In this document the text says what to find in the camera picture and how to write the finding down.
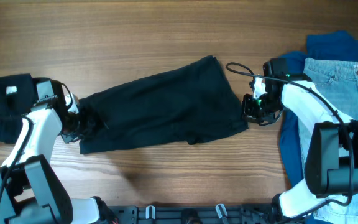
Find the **black shorts white lining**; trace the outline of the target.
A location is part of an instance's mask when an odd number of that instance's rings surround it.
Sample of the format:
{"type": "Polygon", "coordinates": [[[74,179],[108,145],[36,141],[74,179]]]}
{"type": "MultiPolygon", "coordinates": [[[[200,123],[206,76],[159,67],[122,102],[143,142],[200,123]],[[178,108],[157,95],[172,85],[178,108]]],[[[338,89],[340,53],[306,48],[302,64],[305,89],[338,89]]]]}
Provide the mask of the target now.
{"type": "Polygon", "coordinates": [[[80,99],[81,154],[185,141],[206,143],[248,128],[216,57],[80,99]]]}

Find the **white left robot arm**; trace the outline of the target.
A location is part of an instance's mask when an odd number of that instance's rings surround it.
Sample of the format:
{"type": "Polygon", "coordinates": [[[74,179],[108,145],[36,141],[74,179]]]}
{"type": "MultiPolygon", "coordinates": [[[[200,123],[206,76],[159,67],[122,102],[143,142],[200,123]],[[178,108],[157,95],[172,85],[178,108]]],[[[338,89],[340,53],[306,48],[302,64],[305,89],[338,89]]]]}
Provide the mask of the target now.
{"type": "Polygon", "coordinates": [[[24,116],[14,150],[0,167],[0,223],[118,223],[99,198],[70,198],[50,166],[62,123],[53,109],[24,116]]]}

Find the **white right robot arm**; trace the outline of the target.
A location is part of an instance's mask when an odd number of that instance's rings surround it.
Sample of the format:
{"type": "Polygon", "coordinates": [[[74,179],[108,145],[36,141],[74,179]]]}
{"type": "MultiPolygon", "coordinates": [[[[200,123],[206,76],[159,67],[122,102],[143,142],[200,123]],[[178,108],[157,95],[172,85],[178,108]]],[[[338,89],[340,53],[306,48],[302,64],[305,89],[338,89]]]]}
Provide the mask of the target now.
{"type": "Polygon", "coordinates": [[[330,103],[305,74],[253,75],[243,114],[261,126],[288,109],[311,133],[304,178],[276,196],[277,222],[295,222],[331,203],[347,206],[358,193],[358,121],[330,103]]]}

